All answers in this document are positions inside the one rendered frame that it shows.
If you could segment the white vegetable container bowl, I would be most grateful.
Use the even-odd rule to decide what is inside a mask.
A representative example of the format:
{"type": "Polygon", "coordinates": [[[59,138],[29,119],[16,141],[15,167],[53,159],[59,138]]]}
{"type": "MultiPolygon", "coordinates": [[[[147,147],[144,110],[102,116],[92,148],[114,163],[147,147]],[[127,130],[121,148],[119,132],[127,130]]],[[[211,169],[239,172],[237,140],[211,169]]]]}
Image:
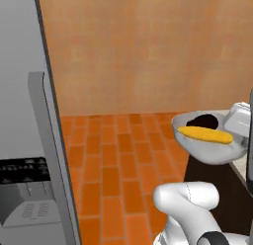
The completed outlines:
{"type": "Polygon", "coordinates": [[[196,140],[183,135],[178,131],[180,126],[185,126],[187,122],[198,116],[210,114],[217,118],[218,130],[224,130],[223,119],[227,111],[194,111],[175,116],[172,121],[174,137],[178,143],[194,158],[209,165],[221,165],[242,158],[247,153],[248,139],[238,134],[233,135],[230,144],[220,144],[196,140]]]}

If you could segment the yellow corn cob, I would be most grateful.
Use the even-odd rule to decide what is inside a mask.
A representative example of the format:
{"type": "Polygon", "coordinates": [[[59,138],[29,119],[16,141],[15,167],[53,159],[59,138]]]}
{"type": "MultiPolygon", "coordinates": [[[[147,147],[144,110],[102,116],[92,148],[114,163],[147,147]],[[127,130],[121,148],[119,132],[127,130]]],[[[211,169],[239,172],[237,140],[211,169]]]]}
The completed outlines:
{"type": "Polygon", "coordinates": [[[179,126],[178,132],[188,139],[202,142],[230,144],[233,141],[233,135],[229,132],[201,126],[179,126]]]}

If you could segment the dark avocado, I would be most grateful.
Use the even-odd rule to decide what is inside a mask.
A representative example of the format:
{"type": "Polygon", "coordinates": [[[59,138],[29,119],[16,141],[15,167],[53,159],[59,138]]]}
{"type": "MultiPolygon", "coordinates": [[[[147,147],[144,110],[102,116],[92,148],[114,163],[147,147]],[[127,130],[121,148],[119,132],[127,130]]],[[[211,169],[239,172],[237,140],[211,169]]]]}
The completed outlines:
{"type": "Polygon", "coordinates": [[[210,129],[217,129],[218,128],[218,120],[212,114],[204,114],[197,116],[196,118],[188,121],[186,126],[200,126],[210,129]]]}

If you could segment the grey fridge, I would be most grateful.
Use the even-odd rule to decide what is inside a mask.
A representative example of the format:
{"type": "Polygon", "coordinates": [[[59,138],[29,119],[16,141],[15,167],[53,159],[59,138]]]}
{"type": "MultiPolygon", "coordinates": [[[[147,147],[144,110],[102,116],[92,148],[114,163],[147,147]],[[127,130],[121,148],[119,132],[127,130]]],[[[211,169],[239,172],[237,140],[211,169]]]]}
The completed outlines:
{"type": "Polygon", "coordinates": [[[0,245],[66,245],[28,75],[52,78],[40,0],[0,0],[0,245]]]}

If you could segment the dark brown counter cabinet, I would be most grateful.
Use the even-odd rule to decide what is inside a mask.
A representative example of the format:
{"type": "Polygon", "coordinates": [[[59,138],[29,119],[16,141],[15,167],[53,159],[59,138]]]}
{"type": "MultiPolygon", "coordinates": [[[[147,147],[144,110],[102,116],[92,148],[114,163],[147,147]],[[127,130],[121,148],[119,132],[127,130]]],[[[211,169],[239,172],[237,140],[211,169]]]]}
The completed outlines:
{"type": "Polygon", "coordinates": [[[253,197],[230,164],[208,165],[190,156],[185,182],[209,182],[219,192],[219,204],[211,211],[223,232],[249,235],[253,220],[253,197]]]}

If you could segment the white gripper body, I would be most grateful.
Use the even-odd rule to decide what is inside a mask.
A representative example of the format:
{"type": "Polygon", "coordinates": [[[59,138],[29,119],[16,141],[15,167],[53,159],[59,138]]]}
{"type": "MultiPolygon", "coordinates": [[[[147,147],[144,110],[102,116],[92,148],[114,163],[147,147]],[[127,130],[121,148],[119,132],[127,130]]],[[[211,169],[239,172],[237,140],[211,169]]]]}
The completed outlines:
{"type": "Polygon", "coordinates": [[[249,136],[251,112],[250,105],[244,102],[235,103],[223,120],[226,130],[244,136],[249,136]]]}

